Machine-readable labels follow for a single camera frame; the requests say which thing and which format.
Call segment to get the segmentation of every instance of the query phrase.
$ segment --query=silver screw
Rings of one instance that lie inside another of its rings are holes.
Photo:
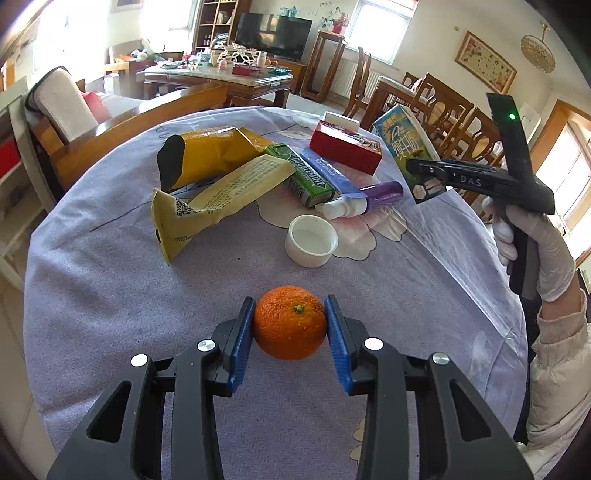
[[[432,358],[437,365],[447,365],[449,363],[449,357],[443,352],[434,353]]]
[[[144,355],[143,353],[140,353],[139,355],[135,355],[131,359],[131,364],[134,367],[143,367],[147,363],[148,363],[148,355]]]
[[[213,350],[215,347],[216,347],[216,342],[214,342],[210,338],[207,338],[205,340],[201,340],[197,344],[197,348],[199,348],[199,350],[202,352],[209,352],[210,350]]]
[[[383,341],[374,337],[366,338],[363,344],[367,350],[381,350],[384,347]]]

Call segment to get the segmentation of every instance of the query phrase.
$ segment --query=qr code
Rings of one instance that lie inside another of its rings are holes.
[[[184,203],[180,199],[176,199],[176,203],[177,203],[177,217],[182,217],[183,215],[191,215],[193,213],[197,213],[189,205],[187,205],[186,203]]]

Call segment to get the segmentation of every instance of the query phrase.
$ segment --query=person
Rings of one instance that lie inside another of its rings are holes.
[[[484,207],[494,213],[499,260],[508,265],[517,259],[513,228],[496,214],[490,199]],[[532,345],[536,356],[530,365],[528,444],[520,445],[534,478],[540,480],[558,463],[591,407],[587,296],[579,288],[575,262],[564,239],[546,215],[508,205],[506,218],[537,242],[540,256],[540,334]]]

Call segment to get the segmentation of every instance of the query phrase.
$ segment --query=chandelier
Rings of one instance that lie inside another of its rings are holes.
[[[521,39],[521,51],[534,67],[542,72],[552,73],[556,67],[556,61],[548,45],[544,43],[546,30],[549,30],[550,26],[542,23],[542,29],[542,38],[526,35]]]

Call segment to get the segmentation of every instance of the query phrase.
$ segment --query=white glove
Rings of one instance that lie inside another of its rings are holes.
[[[482,205],[488,213],[495,213],[492,199],[487,198]],[[568,289],[575,270],[574,258],[560,232],[542,213],[508,205],[506,216],[513,225],[537,242],[540,256],[538,293],[544,301],[555,301]],[[517,249],[513,245],[513,227],[495,214],[492,231],[495,234],[499,260],[507,266],[510,261],[517,259]]]

